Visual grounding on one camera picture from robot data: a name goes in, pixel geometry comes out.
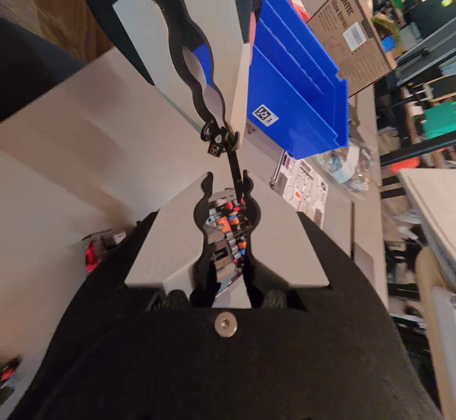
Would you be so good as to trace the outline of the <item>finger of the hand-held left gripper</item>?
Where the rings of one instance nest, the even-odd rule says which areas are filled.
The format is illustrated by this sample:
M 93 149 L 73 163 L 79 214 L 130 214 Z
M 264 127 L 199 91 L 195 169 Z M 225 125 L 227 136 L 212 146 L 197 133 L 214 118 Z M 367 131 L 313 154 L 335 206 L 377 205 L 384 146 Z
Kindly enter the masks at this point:
M 210 83 L 220 98 L 218 117 L 242 146 L 247 118 L 252 0 L 182 0 L 211 60 Z
M 190 86 L 172 62 L 168 26 L 157 2 L 118 0 L 113 8 L 157 91 L 201 133 L 205 121 L 197 113 Z

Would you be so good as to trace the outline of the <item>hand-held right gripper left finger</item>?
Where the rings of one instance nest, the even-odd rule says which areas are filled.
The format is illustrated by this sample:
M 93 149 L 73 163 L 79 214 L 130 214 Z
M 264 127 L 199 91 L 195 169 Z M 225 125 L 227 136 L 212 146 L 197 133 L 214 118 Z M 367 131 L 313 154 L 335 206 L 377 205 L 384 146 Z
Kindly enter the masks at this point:
M 182 291 L 196 307 L 212 307 L 219 287 L 208 235 L 213 173 L 204 173 L 157 213 L 129 273 L 129 288 L 157 288 L 165 295 Z

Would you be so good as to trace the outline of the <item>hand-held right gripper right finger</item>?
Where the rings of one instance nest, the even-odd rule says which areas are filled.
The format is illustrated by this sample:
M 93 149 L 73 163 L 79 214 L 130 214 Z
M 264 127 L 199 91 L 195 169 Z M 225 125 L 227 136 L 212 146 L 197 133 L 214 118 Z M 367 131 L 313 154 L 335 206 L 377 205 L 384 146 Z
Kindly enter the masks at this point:
M 250 223 L 242 275 L 251 307 L 269 292 L 293 304 L 299 290 L 329 287 L 299 213 L 248 170 L 242 185 Z

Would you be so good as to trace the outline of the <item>grey black lego car model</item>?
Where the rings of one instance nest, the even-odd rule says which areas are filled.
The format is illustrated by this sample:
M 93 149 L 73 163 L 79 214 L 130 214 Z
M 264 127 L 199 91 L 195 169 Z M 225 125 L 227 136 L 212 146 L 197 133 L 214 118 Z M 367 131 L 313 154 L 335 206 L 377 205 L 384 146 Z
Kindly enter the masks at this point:
M 203 227 L 220 285 L 213 308 L 249 307 L 242 270 L 251 224 L 244 215 L 244 198 L 238 202 L 234 195 L 233 189 L 226 189 L 210 198 L 209 218 Z M 20 349 L 18 354 L 1 348 L 1 412 L 5 403 L 13 405 L 8 401 L 12 395 L 25 392 L 35 374 L 23 363 L 26 350 L 31 347 Z

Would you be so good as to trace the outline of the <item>black lego steering wheel assembly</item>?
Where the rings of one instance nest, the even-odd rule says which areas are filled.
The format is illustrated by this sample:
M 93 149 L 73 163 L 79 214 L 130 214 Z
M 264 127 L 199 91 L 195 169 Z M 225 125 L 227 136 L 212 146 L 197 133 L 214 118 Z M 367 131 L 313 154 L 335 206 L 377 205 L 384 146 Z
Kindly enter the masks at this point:
M 232 133 L 225 127 L 220 128 L 215 120 L 211 120 L 203 126 L 201 139 L 209 143 L 208 154 L 217 158 L 224 153 L 227 154 L 236 199 L 238 202 L 241 202 L 243 198 L 243 183 L 237 159 L 237 149 L 240 146 L 240 133 Z

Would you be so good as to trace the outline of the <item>lego sticker sheet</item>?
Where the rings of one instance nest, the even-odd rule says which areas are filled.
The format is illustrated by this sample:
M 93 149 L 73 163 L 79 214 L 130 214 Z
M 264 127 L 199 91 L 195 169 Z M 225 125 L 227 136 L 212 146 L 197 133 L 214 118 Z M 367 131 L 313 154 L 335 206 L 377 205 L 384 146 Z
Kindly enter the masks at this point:
M 295 211 L 304 213 L 323 229 L 329 187 L 307 161 L 297 160 L 283 150 L 270 187 Z

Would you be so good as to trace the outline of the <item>clear bag of lego parts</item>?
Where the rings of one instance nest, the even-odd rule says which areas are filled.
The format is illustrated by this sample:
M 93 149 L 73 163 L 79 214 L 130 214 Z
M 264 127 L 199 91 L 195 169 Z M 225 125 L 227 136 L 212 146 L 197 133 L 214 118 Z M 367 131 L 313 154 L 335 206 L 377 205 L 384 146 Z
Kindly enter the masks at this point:
M 368 196 L 375 150 L 363 141 L 350 137 L 346 147 L 316 154 L 313 159 L 345 191 L 359 200 Z

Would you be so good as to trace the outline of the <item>blue storage bin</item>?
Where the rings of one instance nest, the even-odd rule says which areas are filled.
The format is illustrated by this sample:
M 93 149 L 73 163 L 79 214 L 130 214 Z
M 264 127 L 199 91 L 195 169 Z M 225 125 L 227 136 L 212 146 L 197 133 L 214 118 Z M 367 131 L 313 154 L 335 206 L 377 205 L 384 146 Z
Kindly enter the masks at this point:
M 347 145 L 348 83 L 290 0 L 262 0 L 250 53 L 246 122 L 297 159 Z M 195 55 L 215 97 L 206 43 Z

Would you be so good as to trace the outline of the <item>dark chair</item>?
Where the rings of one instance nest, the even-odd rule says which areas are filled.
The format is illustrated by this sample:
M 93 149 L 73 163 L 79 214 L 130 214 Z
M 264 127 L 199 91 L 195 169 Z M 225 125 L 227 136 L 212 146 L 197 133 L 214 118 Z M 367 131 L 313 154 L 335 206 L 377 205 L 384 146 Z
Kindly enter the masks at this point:
M 86 63 L 29 30 L 0 19 L 0 121 L 83 69 Z

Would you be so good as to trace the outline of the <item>brown cardboard box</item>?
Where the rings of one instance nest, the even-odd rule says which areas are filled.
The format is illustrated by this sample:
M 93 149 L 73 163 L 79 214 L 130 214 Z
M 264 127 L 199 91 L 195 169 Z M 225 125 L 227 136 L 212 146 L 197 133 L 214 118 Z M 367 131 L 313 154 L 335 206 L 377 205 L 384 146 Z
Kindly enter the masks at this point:
M 335 62 L 352 97 L 396 69 L 365 0 L 327 0 L 307 23 Z

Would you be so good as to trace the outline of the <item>orange plastic object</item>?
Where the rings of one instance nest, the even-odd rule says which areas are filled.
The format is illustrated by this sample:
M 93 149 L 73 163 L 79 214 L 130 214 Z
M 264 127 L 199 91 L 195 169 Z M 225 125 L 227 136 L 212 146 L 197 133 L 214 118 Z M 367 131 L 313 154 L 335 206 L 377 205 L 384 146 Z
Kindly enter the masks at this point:
M 400 172 L 403 169 L 415 169 L 415 168 L 419 167 L 419 165 L 420 165 L 419 157 L 413 157 L 413 158 L 401 160 L 401 161 L 398 161 L 398 162 L 392 164 L 390 166 L 390 169 L 394 174 L 397 174 L 398 172 Z

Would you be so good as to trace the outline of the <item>beige curved board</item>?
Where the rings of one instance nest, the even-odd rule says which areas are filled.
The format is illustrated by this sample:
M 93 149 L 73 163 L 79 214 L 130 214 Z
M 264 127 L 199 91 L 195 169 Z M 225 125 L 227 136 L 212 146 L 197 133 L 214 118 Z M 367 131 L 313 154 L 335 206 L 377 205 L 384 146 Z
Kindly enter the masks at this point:
M 456 404 L 451 382 L 449 361 L 444 355 L 444 341 L 434 305 L 433 289 L 440 288 L 444 293 L 452 293 L 450 284 L 443 275 L 439 261 L 432 249 L 424 247 L 415 262 L 420 301 L 424 308 L 426 332 L 434 367 L 437 390 L 444 419 L 456 418 Z

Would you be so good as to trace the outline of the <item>open instruction booklet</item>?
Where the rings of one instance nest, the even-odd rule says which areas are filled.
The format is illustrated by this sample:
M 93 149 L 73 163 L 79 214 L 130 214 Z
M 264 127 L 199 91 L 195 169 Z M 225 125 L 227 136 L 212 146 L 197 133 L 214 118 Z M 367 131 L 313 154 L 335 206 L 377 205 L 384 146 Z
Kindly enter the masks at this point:
M 454 169 L 403 169 L 403 188 L 444 275 L 456 282 L 456 173 Z

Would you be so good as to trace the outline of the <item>green plastic box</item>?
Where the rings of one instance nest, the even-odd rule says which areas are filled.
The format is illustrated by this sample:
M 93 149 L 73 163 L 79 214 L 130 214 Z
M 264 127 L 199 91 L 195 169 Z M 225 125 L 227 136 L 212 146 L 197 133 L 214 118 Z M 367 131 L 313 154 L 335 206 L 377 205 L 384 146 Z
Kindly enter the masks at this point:
M 447 102 L 425 110 L 423 130 L 427 139 L 454 132 L 456 130 L 456 103 Z

